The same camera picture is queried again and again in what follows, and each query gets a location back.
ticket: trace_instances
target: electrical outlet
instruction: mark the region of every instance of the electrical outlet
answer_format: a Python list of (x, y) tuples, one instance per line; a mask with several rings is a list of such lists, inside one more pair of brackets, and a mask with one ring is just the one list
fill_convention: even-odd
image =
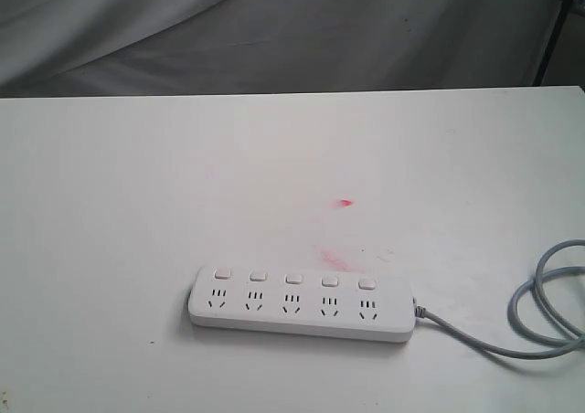
[(353, 272), (205, 267), (188, 310), (203, 326), (383, 342), (405, 342), (414, 329), (407, 282)]

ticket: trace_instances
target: power cord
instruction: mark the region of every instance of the power cord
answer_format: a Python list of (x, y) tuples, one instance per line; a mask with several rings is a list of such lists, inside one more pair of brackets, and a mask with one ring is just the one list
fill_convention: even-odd
[[(573, 239), (570, 241), (561, 242), (542, 255), (542, 258), (540, 258), (540, 261), (537, 264), (537, 272), (534, 279), (531, 279), (518, 287), (518, 289), (512, 295), (507, 309), (508, 322), (518, 334), (538, 344), (556, 346), (553, 349), (548, 349), (547, 351), (541, 352), (512, 351), (510, 349), (504, 349), (503, 347), (494, 346), (492, 344), (478, 340), (477, 338), (464, 333), (452, 324), (444, 321), (438, 315), (427, 311), (427, 309), (424, 307), (416, 306), (414, 309), (414, 315), (420, 319), (429, 319), (437, 323), (447, 333), (473, 348), (496, 355), (507, 356), (510, 358), (519, 358), (522, 360), (544, 360), (581, 349), (585, 347), (585, 332), (581, 331), (581, 329), (573, 325), (562, 315), (560, 315), (557, 310), (555, 310), (555, 308), (548, 300), (543, 287), (545, 282), (551, 281), (561, 276), (585, 273), (585, 267), (563, 267), (560, 269), (547, 271), (546, 273), (544, 272), (544, 268), (547, 265), (548, 260), (555, 253), (558, 253), (559, 251), (568, 247), (585, 247), (585, 239)], [(518, 301), (520, 300), (520, 297), (522, 297), (527, 291), (532, 291), (534, 299), (544, 313), (545, 317), (553, 325), (555, 325), (559, 331), (565, 335), (566, 338), (553, 338), (535, 333), (522, 323), (520, 317), (518, 316)]]

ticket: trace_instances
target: table surface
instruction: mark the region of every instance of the table surface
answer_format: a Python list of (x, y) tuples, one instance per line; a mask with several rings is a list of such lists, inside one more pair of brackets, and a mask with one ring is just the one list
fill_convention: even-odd
[[(392, 272), (537, 350), (505, 306), (585, 236), (584, 144), (578, 88), (0, 101), (0, 411), (580, 411), (581, 353), (194, 328), (185, 302), (203, 265)], [(585, 324), (582, 281), (547, 288)]]

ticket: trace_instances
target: pink mark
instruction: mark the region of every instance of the pink mark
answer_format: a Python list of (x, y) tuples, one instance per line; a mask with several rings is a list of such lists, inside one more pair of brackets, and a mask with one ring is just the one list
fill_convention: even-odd
[(354, 202), (351, 200), (339, 200), (336, 202), (337, 207), (348, 207), (353, 205)]
[(347, 265), (347, 263), (339, 259), (333, 252), (324, 249), (323, 247), (315, 246), (319, 253), (321, 254), (321, 261), (327, 264), (329, 267), (333, 268), (333, 270), (337, 271), (352, 271), (353, 269)]

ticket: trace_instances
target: white fabric backdrop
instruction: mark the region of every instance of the white fabric backdrop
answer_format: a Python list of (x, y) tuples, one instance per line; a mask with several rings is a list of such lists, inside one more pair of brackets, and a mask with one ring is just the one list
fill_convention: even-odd
[(0, 93), (528, 85), (558, 0), (0, 0)]

